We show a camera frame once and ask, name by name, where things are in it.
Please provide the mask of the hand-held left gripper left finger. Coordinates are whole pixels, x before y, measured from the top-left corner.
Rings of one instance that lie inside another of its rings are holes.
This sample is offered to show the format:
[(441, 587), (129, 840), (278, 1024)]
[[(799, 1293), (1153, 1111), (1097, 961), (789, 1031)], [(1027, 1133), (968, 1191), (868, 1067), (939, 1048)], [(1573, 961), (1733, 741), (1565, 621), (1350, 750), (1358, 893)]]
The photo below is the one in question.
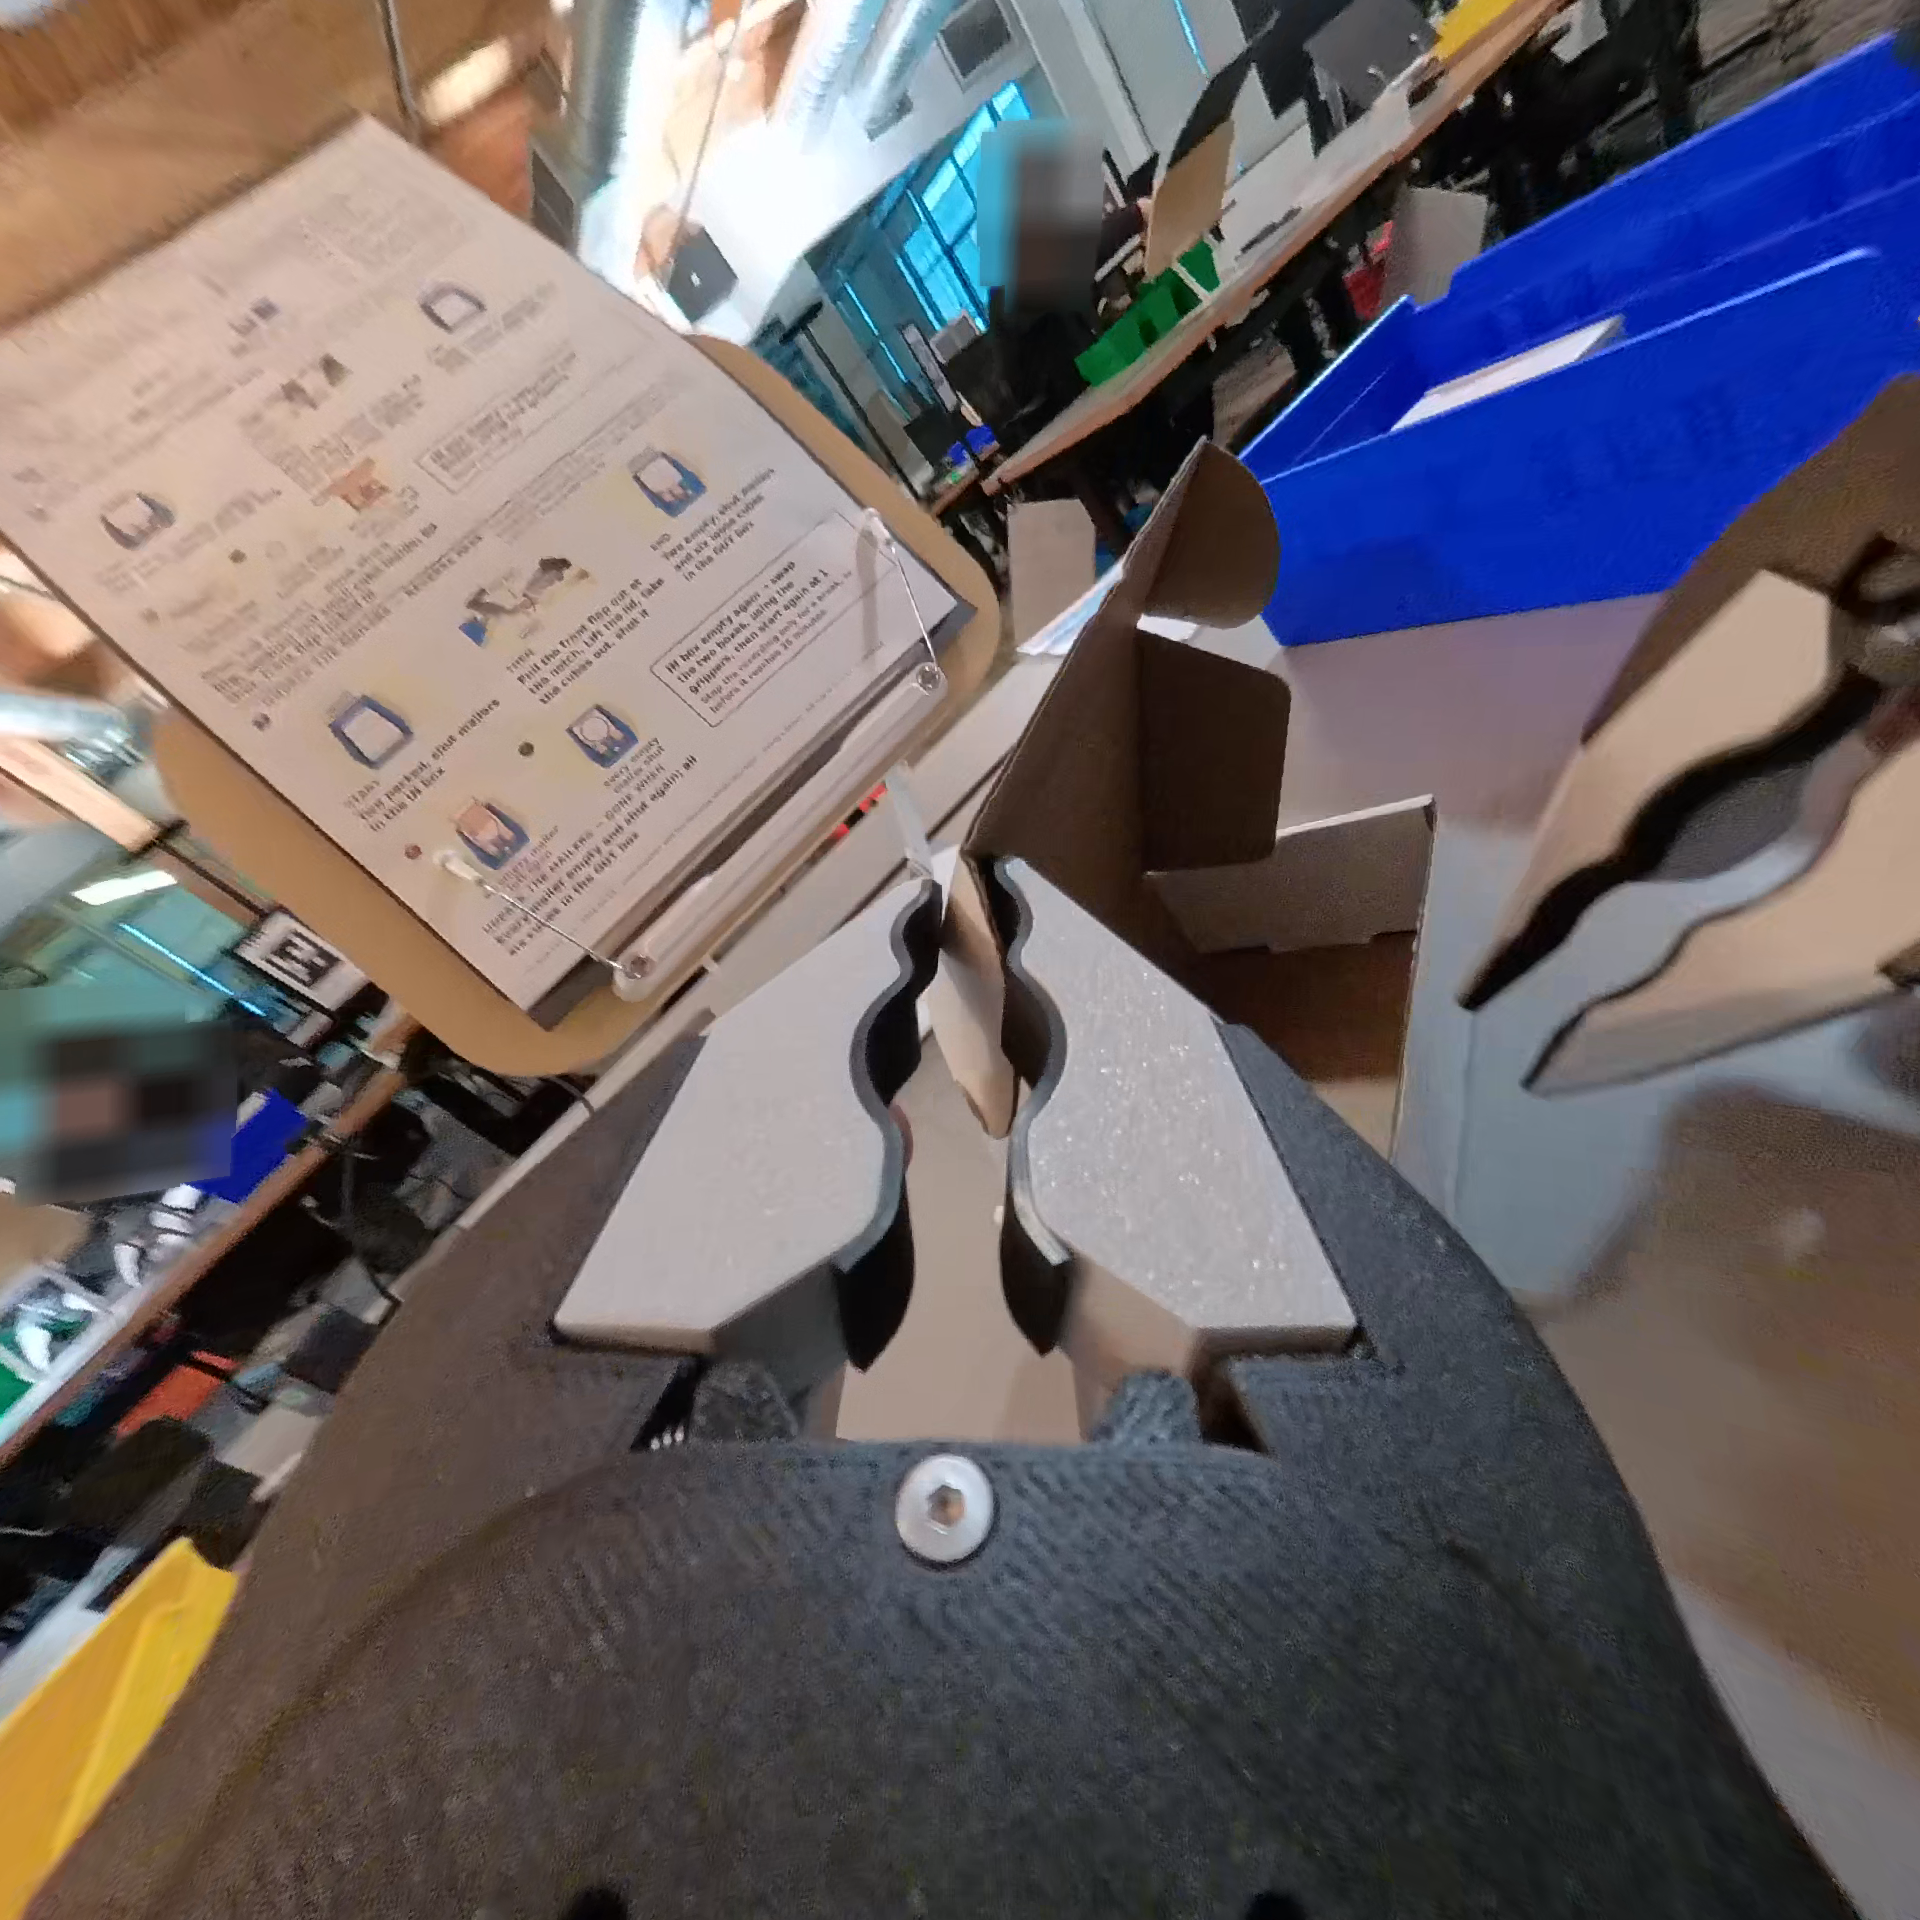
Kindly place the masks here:
[(552, 1328), (597, 1351), (865, 1372), (913, 1289), (895, 1099), (943, 891), (907, 880), (704, 1033)]

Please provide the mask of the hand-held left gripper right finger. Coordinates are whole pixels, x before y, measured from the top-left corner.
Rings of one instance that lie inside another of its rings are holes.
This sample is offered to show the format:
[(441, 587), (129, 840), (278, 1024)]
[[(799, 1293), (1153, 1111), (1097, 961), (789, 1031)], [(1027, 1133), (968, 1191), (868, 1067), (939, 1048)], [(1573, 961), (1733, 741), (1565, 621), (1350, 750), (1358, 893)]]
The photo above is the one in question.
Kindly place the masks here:
[(1211, 1011), (1021, 856), (991, 864), (1001, 1287), (1078, 1379), (1327, 1355), (1358, 1313)]

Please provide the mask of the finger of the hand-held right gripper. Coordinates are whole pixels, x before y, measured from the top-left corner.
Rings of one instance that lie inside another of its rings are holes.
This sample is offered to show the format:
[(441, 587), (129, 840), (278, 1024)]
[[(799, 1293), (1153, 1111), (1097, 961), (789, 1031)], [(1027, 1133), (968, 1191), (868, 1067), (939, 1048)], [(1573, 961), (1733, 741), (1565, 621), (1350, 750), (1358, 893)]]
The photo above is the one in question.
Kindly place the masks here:
[(1918, 852), (1840, 838), (1761, 900), (1709, 916), (1542, 1048), (1528, 1093), (1585, 1093), (1779, 1040), (1915, 992)]
[(1742, 781), (1811, 763), (1915, 693), (1918, 396), (1880, 392), (1668, 589), (1584, 727), (1499, 928), (1478, 1011), (1611, 891), (1705, 848)]

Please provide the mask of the blue plastic bin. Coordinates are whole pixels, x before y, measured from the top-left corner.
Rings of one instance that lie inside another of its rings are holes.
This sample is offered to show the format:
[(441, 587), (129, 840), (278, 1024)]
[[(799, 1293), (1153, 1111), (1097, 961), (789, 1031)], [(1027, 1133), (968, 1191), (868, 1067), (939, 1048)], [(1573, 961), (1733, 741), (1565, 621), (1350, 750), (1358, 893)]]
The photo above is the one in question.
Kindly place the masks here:
[[(1918, 371), (1915, 45), (1888, 31), (1400, 300), (1243, 452), (1312, 644), (1668, 589)], [(1393, 429), (1430, 383), (1609, 350)]]

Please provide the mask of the white cardboard mailer box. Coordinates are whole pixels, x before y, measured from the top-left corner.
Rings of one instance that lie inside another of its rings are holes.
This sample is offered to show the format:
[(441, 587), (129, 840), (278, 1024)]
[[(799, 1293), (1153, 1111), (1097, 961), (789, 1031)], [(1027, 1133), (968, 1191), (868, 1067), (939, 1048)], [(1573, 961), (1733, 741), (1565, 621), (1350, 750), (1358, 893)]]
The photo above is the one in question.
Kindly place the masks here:
[(1393, 429), (1400, 431), (1405, 427), (1455, 413), (1478, 400), (1511, 392), (1528, 382), (1577, 366), (1597, 351), (1609, 350), (1621, 332), (1622, 315), (1609, 315), (1584, 326), (1573, 326), (1569, 332), (1501, 356), (1484, 368), (1436, 382), (1405, 408), (1399, 420), (1393, 420)]
[(1199, 441), (987, 788), (928, 1017), (989, 1136), (1007, 1133), (1020, 1087), (1001, 1041), (1013, 921), (989, 864), (1021, 856), (1393, 1156), (1432, 800), (1281, 825), (1288, 686), (1168, 631), (1231, 631), (1278, 577), (1261, 485)]

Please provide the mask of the yellow plastic bin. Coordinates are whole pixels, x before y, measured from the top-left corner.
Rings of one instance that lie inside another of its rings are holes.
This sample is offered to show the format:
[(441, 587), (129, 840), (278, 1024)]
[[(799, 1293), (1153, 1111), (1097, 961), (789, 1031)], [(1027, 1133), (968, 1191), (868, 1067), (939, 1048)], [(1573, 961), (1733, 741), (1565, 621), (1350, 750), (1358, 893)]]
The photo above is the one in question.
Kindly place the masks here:
[(1, 1719), (1, 1915), (17, 1917), (200, 1665), (238, 1579), (167, 1542)]

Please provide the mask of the small blue bin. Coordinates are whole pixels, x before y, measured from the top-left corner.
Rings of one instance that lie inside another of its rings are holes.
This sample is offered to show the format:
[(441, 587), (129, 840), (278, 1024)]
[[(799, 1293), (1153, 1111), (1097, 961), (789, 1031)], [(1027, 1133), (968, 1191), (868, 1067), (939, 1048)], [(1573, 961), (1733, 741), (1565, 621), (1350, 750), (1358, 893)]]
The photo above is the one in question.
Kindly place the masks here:
[(230, 1137), (230, 1165), (206, 1192), (243, 1205), (302, 1144), (309, 1120), (300, 1105), (276, 1089), (260, 1089), (243, 1109)]

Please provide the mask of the black white fiducial marker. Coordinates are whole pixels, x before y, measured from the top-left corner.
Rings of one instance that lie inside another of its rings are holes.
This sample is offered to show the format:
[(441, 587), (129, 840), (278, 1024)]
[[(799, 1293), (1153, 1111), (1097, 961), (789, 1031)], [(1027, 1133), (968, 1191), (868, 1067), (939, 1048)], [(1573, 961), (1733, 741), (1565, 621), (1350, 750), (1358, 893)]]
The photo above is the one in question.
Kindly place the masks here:
[(331, 1017), (369, 984), (367, 974), (345, 950), (280, 904), (257, 919), (232, 944), (230, 956)]

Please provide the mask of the brown cardboard panel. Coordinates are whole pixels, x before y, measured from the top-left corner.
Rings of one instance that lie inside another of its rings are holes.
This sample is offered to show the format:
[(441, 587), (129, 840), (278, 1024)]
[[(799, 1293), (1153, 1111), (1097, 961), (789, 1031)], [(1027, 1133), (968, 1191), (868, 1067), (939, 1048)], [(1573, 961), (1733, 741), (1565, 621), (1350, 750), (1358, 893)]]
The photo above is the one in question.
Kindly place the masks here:
[(1006, 512), (1007, 612), (1029, 644), (1097, 580), (1097, 534), (1081, 500), (1016, 500)]

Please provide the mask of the background work table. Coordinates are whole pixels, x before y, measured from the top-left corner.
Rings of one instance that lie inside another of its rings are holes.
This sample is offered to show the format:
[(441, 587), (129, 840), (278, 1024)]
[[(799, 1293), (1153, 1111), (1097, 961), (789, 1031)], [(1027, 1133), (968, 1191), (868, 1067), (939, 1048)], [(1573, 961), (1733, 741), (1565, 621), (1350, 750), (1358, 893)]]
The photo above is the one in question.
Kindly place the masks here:
[(1436, 45), (1392, 80), (1359, 121), (1340, 133), (1301, 174), (1285, 203), (1280, 227), (1222, 275), (1217, 287), (1180, 318), (1172, 332), (1148, 348), (1126, 371), (1076, 397), (1014, 457), (983, 477), (993, 496), (1011, 491), (1097, 431), (1131, 413), (1150, 392), (1183, 368), (1222, 329), (1246, 319), (1264, 287), (1281, 276), (1331, 232), (1380, 180), (1409, 160), (1476, 91), (1547, 30), (1565, 9), (1560, 1), (1472, 1), (1441, 25)]

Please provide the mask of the silver ventilation duct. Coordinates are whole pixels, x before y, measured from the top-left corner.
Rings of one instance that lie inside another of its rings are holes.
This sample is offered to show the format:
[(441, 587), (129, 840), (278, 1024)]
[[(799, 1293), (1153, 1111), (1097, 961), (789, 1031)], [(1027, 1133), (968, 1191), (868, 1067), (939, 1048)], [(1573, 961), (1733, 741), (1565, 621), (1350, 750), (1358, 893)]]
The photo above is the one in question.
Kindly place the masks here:
[(577, 169), (612, 174), (629, 142), (635, 80), (675, 72), (681, 13), (668, 1), (568, 5), (561, 128)]

